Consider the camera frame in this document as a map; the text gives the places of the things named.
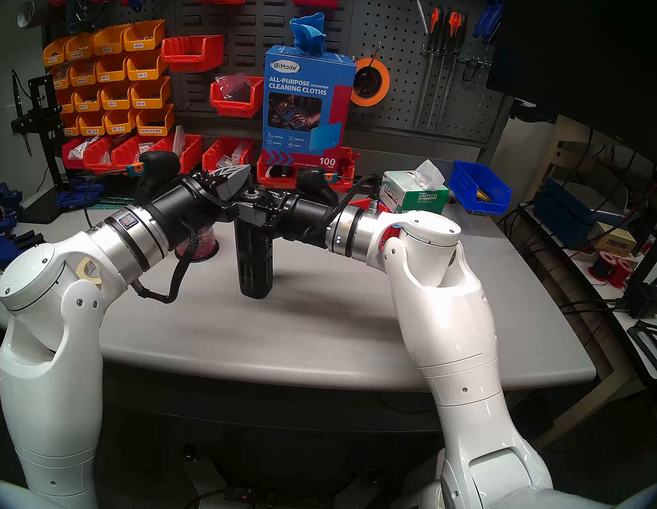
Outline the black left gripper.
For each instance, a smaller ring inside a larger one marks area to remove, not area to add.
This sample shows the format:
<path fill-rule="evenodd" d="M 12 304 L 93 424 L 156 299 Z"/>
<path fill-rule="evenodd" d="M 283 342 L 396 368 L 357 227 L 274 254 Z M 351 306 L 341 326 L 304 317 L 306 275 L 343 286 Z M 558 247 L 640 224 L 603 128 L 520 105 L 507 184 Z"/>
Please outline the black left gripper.
<path fill-rule="evenodd" d="M 192 232 L 239 216 L 234 195 L 248 185 L 250 166 L 230 165 L 209 171 L 215 178 L 178 175 L 151 196 L 149 213 L 176 247 Z"/>

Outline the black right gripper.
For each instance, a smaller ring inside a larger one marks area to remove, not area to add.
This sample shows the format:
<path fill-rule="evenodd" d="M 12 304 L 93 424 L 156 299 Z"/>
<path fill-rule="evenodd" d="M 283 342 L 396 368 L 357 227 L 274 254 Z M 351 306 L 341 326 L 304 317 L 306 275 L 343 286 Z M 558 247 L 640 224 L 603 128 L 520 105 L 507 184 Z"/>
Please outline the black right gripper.
<path fill-rule="evenodd" d="M 326 244 L 326 226 L 322 223 L 330 214 L 330 205 L 295 191 L 259 189 L 253 199 L 253 211 L 238 210 L 235 226 L 246 224 L 270 239 Z"/>

